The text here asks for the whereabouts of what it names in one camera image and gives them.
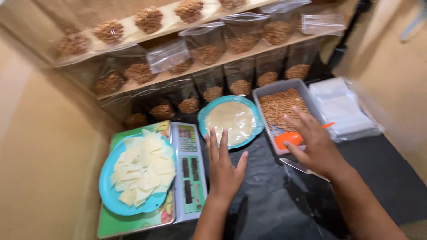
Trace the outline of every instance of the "pale dough sheet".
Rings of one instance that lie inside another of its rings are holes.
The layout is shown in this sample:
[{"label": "pale dough sheet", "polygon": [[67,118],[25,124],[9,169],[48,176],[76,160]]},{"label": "pale dough sheet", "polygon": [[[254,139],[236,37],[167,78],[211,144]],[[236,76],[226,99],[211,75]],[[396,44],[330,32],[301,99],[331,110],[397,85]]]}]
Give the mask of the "pale dough sheet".
[{"label": "pale dough sheet", "polygon": [[216,139],[221,140],[222,130],[228,129],[228,145],[234,146],[249,138],[254,130],[254,114],[252,110],[239,102],[219,104],[206,116],[206,130],[210,133],[213,127]]}]

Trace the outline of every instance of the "wooden shelf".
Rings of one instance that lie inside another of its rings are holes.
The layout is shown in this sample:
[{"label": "wooden shelf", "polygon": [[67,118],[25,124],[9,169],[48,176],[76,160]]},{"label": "wooden shelf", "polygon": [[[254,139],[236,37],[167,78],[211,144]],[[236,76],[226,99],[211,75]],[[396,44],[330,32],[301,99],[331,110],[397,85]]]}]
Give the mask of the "wooden shelf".
[{"label": "wooden shelf", "polygon": [[152,85],[152,84],[156,84],[156,83],[159,83],[159,82],[167,81],[169,79],[173,79],[173,78],[176,78],[176,77],[185,76],[185,75],[188,75],[188,74],[191,74],[191,73],[195,73],[195,72],[198,72],[198,71],[201,71],[201,70],[204,70],[204,69],[208,69],[208,68],[211,68],[211,67],[219,66],[219,65],[231,62],[231,61],[235,61],[235,60],[242,59],[242,58],[249,57],[249,56],[254,56],[254,55],[257,55],[259,53],[263,53],[263,52],[270,51],[270,50],[273,50],[273,49],[277,49],[277,48],[280,48],[280,47],[292,45],[292,44],[295,44],[295,43],[298,43],[298,42],[303,42],[303,41],[310,40],[310,39],[313,39],[313,38],[318,38],[318,37],[321,37],[321,36],[324,36],[324,35],[329,35],[329,34],[334,33],[336,31],[337,30],[334,30],[332,32],[325,32],[322,35],[310,35],[310,36],[303,35],[303,34],[301,34],[299,32],[294,32],[294,34],[289,38],[289,40],[287,41],[287,43],[284,43],[282,45],[276,45],[276,46],[268,45],[264,41],[260,40],[258,42],[258,44],[254,48],[252,48],[250,51],[248,51],[246,53],[233,54],[233,53],[227,51],[227,52],[225,52],[222,55],[222,57],[216,63],[207,66],[207,65],[203,65],[201,63],[195,62],[190,67],[189,70],[185,71],[184,73],[182,73],[180,75],[171,75],[167,71],[165,71],[165,72],[162,72],[162,73],[158,74],[154,80],[152,80],[152,81],[150,81],[148,83],[142,84],[142,85],[138,85],[135,81],[133,81],[133,80],[130,79],[128,82],[126,82],[125,84],[123,84],[123,86],[121,87],[121,89],[119,89],[117,92],[115,92],[113,94],[109,94],[109,95],[98,96],[97,99],[101,100],[101,99],[105,99],[105,98],[108,98],[108,97],[116,96],[116,95],[121,94],[121,93],[125,93],[125,92],[128,92],[128,91],[132,91],[132,90],[136,90],[136,89],[139,89],[139,88],[143,88],[143,87],[146,87],[146,86],[149,86],[149,85]]},{"label": "wooden shelf", "polygon": [[143,41],[147,41],[153,38],[157,38],[163,35],[167,35],[173,32],[178,32],[186,28],[195,27],[197,25],[207,23],[213,20],[220,19],[224,16],[231,14],[236,14],[239,12],[245,12],[250,9],[254,9],[269,3],[276,2],[278,0],[247,0],[247,4],[237,9],[225,10],[221,7],[221,4],[218,0],[204,0],[204,5],[202,9],[203,18],[195,23],[185,24],[181,19],[175,14],[174,9],[178,6],[180,1],[174,2],[168,5],[159,7],[163,13],[162,19],[162,28],[157,32],[152,34],[146,34],[143,31],[139,30],[134,24],[135,16],[130,16],[124,19],[119,20],[119,22],[124,26],[124,40],[120,44],[116,45],[107,45],[102,41],[98,40],[95,36],[91,34],[91,29],[85,30],[82,33],[87,36],[91,45],[87,53],[78,55],[78,56],[63,56],[58,58],[53,64],[54,67],[62,67],[70,64],[75,64],[80,61],[89,59],[94,56],[98,56],[104,53],[111,51],[119,50],[131,46],[132,44],[138,44]]}]

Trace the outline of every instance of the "black table surface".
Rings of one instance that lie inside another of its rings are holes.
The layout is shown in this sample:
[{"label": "black table surface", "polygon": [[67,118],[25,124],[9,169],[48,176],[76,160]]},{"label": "black table surface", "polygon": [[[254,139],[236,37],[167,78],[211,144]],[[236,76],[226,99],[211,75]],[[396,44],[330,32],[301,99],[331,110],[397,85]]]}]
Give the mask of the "black table surface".
[{"label": "black table surface", "polygon": [[[195,116],[176,121],[197,124]],[[206,176],[209,165],[201,138]],[[399,225],[427,219],[427,188],[383,136],[337,144],[390,217]],[[233,165],[249,152],[246,175],[230,206],[224,239],[344,239],[348,230],[329,183],[284,166],[265,130],[250,144],[231,149]],[[190,239],[197,221],[126,236],[131,239]]]}]

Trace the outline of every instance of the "teal plate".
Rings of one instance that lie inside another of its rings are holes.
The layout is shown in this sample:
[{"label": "teal plate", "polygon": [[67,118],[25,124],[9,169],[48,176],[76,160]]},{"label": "teal plate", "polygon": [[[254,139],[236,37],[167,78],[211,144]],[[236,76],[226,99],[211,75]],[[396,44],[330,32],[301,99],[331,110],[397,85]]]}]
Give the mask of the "teal plate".
[{"label": "teal plate", "polygon": [[223,104],[225,102],[243,103],[244,105],[248,106],[252,110],[252,113],[254,114],[254,118],[255,118],[255,127],[252,130],[252,133],[250,134],[249,138],[240,144],[228,146],[228,149],[238,148],[238,147],[241,147],[241,146],[244,146],[244,145],[250,143],[255,138],[256,135],[260,134],[263,131],[264,125],[261,122],[260,113],[258,112],[258,108],[256,107],[256,105],[252,101],[250,101],[249,99],[247,99],[245,97],[241,97],[241,96],[229,95],[229,96],[219,97],[219,98],[213,100],[212,102],[210,102],[208,105],[206,105],[206,107],[202,108],[199,111],[199,114],[197,115],[197,120],[199,121],[200,133],[202,134],[203,137],[206,134],[208,134],[208,132],[206,131],[206,125],[205,125],[206,116],[216,106],[218,106],[219,104]]},{"label": "teal plate", "polygon": [[[142,137],[143,133],[139,133],[136,135],[128,136],[126,138],[132,137]],[[113,151],[108,156],[107,160],[102,167],[101,174],[99,176],[99,195],[101,196],[101,200],[104,203],[105,207],[108,208],[111,212],[122,215],[122,216],[131,216],[140,213],[148,213],[156,210],[164,200],[166,199],[168,187],[164,187],[164,192],[154,193],[147,198],[145,203],[139,205],[137,208],[133,205],[131,207],[119,201],[119,196],[122,192],[117,192],[115,186],[111,186],[110,176],[114,172],[114,164],[117,162],[117,159],[120,157],[120,154],[126,151],[125,144],[123,143],[123,139],[120,140],[117,145],[114,147]],[[162,136],[162,140],[166,145],[170,146],[173,149],[172,144],[169,139],[165,136]],[[173,151],[173,161],[176,166],[176,154]]]}]

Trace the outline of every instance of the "knife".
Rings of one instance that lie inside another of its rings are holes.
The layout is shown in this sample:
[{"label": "knife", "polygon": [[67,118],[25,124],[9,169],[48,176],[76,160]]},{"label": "knife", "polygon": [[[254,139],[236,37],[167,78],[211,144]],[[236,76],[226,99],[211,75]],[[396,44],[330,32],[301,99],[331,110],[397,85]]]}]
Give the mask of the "knife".
[{"label": "knife", "polygon": [[323,179],[325,181],[330,182],[329,179],[327,179],[326,177],[324,177],[324,176],[322,176],[322,175],[320,175],[318,173],[315,173],[315,172],[311,171],[310,169],[308,169],[306,166],[302,165],[301,163],[296,163],[296,162],[294,162],[292,160],[289,160],[287,158],[279,158],[279,160],[282,161],[282,162],[284,162],[284,163],[286,163],[286,164],[288,164],[289,166],[291,166],[293,168],[296,168],[296,169],[300,170],[303,173],[313,174],[314,176],[316,176],[318,178],[321,178],[321,179]]}]

